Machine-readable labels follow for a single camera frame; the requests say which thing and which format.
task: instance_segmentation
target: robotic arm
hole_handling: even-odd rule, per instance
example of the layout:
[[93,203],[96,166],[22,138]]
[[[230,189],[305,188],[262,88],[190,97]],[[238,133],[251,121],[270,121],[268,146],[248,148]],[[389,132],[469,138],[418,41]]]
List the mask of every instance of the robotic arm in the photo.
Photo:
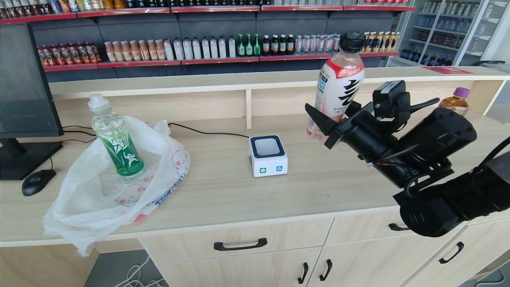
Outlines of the robotic arm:
[[[476,140],[471,123],[449,109],[436,108],[397,139],[393,133],[407,124],[412,113],[439,99],[411,106],[404,81],[384,83],[373,92],[372,99],[373,103],[364,107],[353,101],[346,111],[348,118],[339,123],[309,104],[305,110],[329,136],[326,147],[331,149],[337,142],[345,142],[359,159],[403,188],[393,198],[409,229],[419,235],[439,237],[462,221],[510,207],[510,152],[494,158],[510,144],[510,137],[473,170],[432,185],[453,174],[447,157]],[[381,121],[383,118],[393,120]]]

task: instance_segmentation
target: white plastic bag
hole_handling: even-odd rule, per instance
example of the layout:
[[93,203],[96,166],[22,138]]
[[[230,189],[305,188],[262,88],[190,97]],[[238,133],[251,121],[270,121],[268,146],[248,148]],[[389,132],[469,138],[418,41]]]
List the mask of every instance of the white plastic bag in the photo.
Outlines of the white plastic bag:
[[98,239],[156,209],[189,170],[190,155],[168,136],[166,121],[147,125],[129,116],[124,120],[146,172],[126,182],[97,139],[69,168],[57,199],[43,218],[45,234],[60,234],[84,256]]

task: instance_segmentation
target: red sign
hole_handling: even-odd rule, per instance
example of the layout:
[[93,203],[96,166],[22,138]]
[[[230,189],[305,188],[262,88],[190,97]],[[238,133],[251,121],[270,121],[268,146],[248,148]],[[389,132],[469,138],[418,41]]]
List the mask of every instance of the red sign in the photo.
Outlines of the red sign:
[[422,68],[435,71],[444,75],[474,74],[470,71],[461,70],[454,67],[422,67]]

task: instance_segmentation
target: cabinet handle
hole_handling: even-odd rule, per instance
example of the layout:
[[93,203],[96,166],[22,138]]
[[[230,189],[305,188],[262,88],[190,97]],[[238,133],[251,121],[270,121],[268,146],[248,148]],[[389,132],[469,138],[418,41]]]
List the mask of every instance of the cabinet handle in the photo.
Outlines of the cabinet handle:
[[218,251],[244,250],[244,249],[259,248],[259,247],[266,246],[266,245],[267,245],[266,238],[259,238],[259,242],[257,242],[257,244],[252,245],[252,246],[232,247],[232,248],[227,248],[227,247],[223,246],[223,242],[215,242],[214,250],[218,250]]
[[333,267],[333,262],[331,262],[331,260],[329,260],[329,259],[328,259],[328,260],[326,260],[326,263],[327,263],[327,271],[326,271],[326,275],[324,275],[324,276],[320,275],[320,276],[319,276],[319,279],[320,279],[321,281],[326,280],[327,276],[329,275],[329,272],[331,271],[331,267]]
[[409,227],[400,227],[396,223],[390,223],[388,224],[388,227],[390,227],[393,231],[404,231],[404,230],[410,230]]
[[308,273],[308,263],[306,263],[306,262],[305,262],[305,263],[303,263],[303,269],[304,269],[303,277],[302,277],[302,278],[301,278],[301,277],[299,277],[299,278],[297,279],[297,282],[298,282],[299,284],[303,284],[303,282],[304,282],[304,278],[307,276],[307,273]]
[[444,258],[441,258],[439,259],[439,263],[445,264],[450,262],[450,260],[454,259],[455,256],[457,256],[457,254],[459,254],[464,249],[464,243],[462,243],[462,241],[457,242],[457,248],[458,248],[457,252],[455,252],[455,254],[450,259],[445,260]]

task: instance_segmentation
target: computer mouse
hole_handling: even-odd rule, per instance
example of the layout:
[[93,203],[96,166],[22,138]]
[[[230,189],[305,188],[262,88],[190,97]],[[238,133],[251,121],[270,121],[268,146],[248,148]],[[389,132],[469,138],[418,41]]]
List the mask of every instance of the computer mouse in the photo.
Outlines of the computer mouse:
[[27,176],[21,185],[24,196],[40,192],[57,173],[54,170],[40,170]]

